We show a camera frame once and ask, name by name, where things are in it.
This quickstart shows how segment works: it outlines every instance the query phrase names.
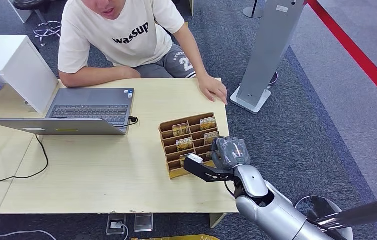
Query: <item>laptop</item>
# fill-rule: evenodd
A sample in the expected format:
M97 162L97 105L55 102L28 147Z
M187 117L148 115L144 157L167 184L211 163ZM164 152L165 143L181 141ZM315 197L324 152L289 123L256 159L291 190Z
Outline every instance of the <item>laptop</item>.
M0 126L38 135L125 135L103 119L0 118Z
M0 126L39 135L125 135L133 95L134 88L61 88L46 118L0 118Z

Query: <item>table leg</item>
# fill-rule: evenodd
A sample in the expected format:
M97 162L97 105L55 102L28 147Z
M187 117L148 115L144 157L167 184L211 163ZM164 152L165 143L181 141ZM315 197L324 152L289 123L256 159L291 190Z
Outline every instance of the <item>table leg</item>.
M225 218L225 216L227 216L227 213L210 213L210 228L214 229Z

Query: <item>black stool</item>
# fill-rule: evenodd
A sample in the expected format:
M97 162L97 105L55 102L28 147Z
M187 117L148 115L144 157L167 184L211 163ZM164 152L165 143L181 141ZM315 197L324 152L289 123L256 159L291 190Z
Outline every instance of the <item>black stool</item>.
M13 6L19 10L35 11L42 23L34 29L34 34L36 38L40 38L42 47L46 45L43 43L43 38L52 35L56 35L59 38L61 37L60 31L62 24L59 21L46 21L40 11L40 9L43 9L50 4L50 0L11 0L11 2Z

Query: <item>robotic arm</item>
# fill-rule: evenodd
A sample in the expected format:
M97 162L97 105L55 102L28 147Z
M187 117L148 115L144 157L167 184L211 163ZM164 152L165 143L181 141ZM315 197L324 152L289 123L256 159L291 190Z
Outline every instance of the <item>robotic arm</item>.
M235 204L241 215L259 226L274 240L342 240L336 232L322 232L297 211L292 202L262 178L250 165L245 142L236 137L216 138L212 160L217 168L189 155L184 169L206 182L233 181Z

